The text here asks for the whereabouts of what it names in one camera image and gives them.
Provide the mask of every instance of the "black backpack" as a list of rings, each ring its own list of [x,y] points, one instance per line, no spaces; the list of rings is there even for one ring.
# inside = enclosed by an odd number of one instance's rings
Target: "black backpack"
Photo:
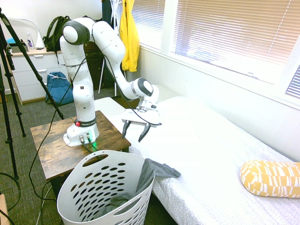
[[[43,37],[43,41],[46,46],[47,52],[55,52],[57,56],[57,51],[60,50],[60,37],[62,36],[62,26],[69,20],[69,16],[58,16],[51,22],[47,31],[47,35]],[[54,32],[51,36],[49,36],[55,22],[57,23]]]

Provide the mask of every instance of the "patterned pillow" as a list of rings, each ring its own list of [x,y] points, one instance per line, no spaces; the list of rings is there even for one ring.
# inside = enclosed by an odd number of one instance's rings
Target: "patterned pillow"
[[[254,195],[300,197],[300,163],[247,161],[240,170],[240,178]]]

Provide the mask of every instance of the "bottle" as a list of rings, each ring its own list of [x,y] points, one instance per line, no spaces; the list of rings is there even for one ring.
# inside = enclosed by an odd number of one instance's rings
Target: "bottle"
[[[27,44],[30,49],[34,49],[34,43],[30,33],[27,33]]]

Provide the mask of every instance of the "backpack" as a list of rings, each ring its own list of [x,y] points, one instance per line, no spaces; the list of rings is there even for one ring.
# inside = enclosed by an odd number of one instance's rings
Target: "backpack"
[[[46,46],[47,52],[55,52],[57,57],[57,51],[60,50],[60,37],[62,36],[62,26],[70,20],[69,16],[58,16],[50,24],[47,35],[43,37],[44,44]],[[53,34],[50,36],[52,28],[56,23]]]
[[[52,72],[48,74],[47,89],[56,104],[58,104],[61,101],[69,86],[70,83],[62,72]],[[69,88],[60,105],[65,105],[71,102],[74,102],[73,89]]]

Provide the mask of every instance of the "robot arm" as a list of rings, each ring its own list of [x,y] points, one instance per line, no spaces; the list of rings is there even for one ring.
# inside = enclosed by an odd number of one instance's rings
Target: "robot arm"
[[[144,78],[138,78],[132,82],[125,80],[120,70],[120,63],[125,55],[125,47],[108,23],[104,21],[95,22],[91,18],[83,17],[66,22],[62,29],[63,36],[60,38],[60,48],[68,75],[73,80],[73,96],[77,114],[76,121],[64,135],[66,144],[77,146],[82,143],[83,139],[94,142],[99,135],[96,125],[93,84],[87,63],[84,60],[83,45],[89,41],[95,42],[103,53],[108,69],[124,97],[127,100],[140,99],[134,112],[126,110],[122,115],[122,120],[125,122],[123,137],[131,122],[146,124],[140,141],[150,128],[150,123],[146,121],[150,121],[153,126],[158,123],[159,114],[155,105],[158,99],[158,88]]]

